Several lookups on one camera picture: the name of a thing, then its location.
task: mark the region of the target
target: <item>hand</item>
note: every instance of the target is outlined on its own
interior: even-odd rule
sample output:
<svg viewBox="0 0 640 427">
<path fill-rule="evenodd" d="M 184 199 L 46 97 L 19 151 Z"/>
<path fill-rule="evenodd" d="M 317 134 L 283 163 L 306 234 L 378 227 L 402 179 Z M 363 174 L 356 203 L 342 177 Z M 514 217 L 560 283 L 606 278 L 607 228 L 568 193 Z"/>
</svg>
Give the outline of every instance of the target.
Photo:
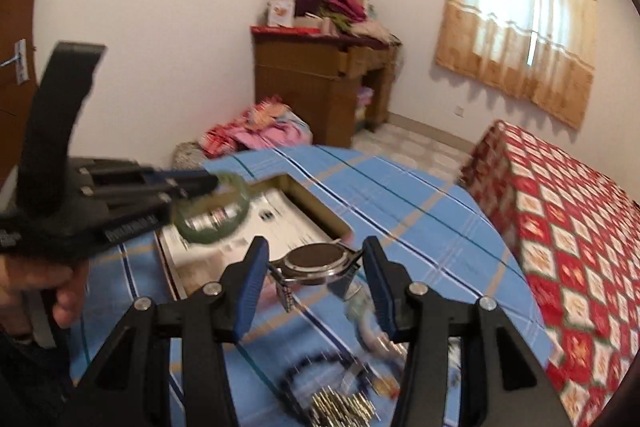
<svg viewBox="0 0 640 427">
<path fill-rule="evenodd" d="M 61 328 L 68 328 L 82 312 L 88 274 L 88 263 L 72 269 L 40 259 L 0 255 L 0 330 L 12 337 L 30 334 L 20 292 L 44 289 L 56 289 L 53 318 Z"/>
</svg>

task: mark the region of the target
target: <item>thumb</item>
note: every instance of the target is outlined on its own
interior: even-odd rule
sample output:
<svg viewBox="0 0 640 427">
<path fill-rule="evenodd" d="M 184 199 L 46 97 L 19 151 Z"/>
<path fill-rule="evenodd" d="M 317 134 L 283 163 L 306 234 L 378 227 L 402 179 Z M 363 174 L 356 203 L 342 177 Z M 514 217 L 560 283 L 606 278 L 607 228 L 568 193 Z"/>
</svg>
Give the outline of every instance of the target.
<svg viewBox="0 0 640 427">
<path fill-rule="evenodd" d="M 71 279 L 73 270 L 42 259 L 0 255 L 0 287 L 9 291 L 56 288 Z"/>
</svg>

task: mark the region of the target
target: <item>striped tablecloth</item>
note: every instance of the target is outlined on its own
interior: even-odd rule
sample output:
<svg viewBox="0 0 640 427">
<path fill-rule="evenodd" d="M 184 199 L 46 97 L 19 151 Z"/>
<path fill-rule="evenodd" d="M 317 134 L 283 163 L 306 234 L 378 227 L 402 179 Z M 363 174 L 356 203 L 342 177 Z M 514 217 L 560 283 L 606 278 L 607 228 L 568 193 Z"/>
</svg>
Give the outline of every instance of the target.
<svg viewBox="0 0 640 427">
<path fill-rule="evenodd" d="M 412 279 L 441 295 L 474 302 L 493 295 L 546 367 L 552 346 L 540 310 L 520 268 L 474 200 L 460 187 L 354 150 L 299 147 L 241 153 L 204 167 L 233 171 L 248 180 L 288 172 L 350 225 L 356 244 L 377 235 L 386 254 L 405 265 Z M 71 374 L 75 380 L 138 296 L 170 299 L 152 236 L 140 237 L 93 260 L 81 321 L 72 328 Z M 299 293 L 302 310 L 281 306 L 258 310 L 252 331 L 227 346 L 226 366 L 243 427 L 296 425 L 277 400 L 286 368 L 318 351 L 362 354 L 344 303 L 319 287 Z M 184 425 L 180 342 L 172 343 L 171 406 L 174 426 Z M 313 370 L 300 382 L 303 393 L 335 380 L 337 368 Z M 388 425 L 394 404 L 374 397 Z M 446 425 L 457 425 L 460 388 L 449 391 Z"/>
</svg>

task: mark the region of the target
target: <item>baseboard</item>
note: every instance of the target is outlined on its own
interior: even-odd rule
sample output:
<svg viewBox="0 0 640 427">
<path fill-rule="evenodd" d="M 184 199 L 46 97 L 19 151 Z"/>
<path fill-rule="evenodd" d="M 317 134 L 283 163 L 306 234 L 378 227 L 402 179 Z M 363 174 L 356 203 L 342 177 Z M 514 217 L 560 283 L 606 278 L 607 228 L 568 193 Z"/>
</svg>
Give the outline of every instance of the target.
<svg viewBox="0 0 640 427">
<path fill-rule="evenodd" d="M 449 147 L 453 147 L 454 149 L 466 152 L 467 154 L 471 154 L 476 145 L 473 142 L 469 142 L 463 138 L 455 136 L 450 132 L 442 131 L 441 129 L 437 129 L 435 127 L 432 127 L 431 125 L 427 125 L 425 123 L 418 122 L 412 120 L 411 118 L 400 116 L 399 114 L 394 114 L 392 112 L 389 113 L 388 122 L 390 124 L 397 125 L 398 127 L 406 129 L 407 131 L 422 134 L 423 136 L 429 137 L 440 143 L 444 143 Z"/>
</svg>

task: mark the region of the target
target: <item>open box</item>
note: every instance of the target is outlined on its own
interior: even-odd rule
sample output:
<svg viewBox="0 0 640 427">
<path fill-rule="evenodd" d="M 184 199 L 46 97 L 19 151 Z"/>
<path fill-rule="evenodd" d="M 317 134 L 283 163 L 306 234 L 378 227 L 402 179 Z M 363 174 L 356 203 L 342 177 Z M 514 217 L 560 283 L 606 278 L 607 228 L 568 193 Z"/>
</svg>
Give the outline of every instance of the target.
<svg viewBox="0 0 640 427">
<path fill-rule="evenodd" d="M 186 298 L 205 283 L 218 280 L 228 264 L 244 257 L 255 235 L 270 242 L 270 261 L 309 243 L 350 242 L 349 225 L 289 174 L 278 174 L 249 187 L 252 203 L 247 218 L 221 241 L 191 245 L 173 225 L 158 232 L 159 250 L 176 298 Z M 232 212 L 238 194 L 227 190 L 211 198 L 212 207 Z"/>
</svg>

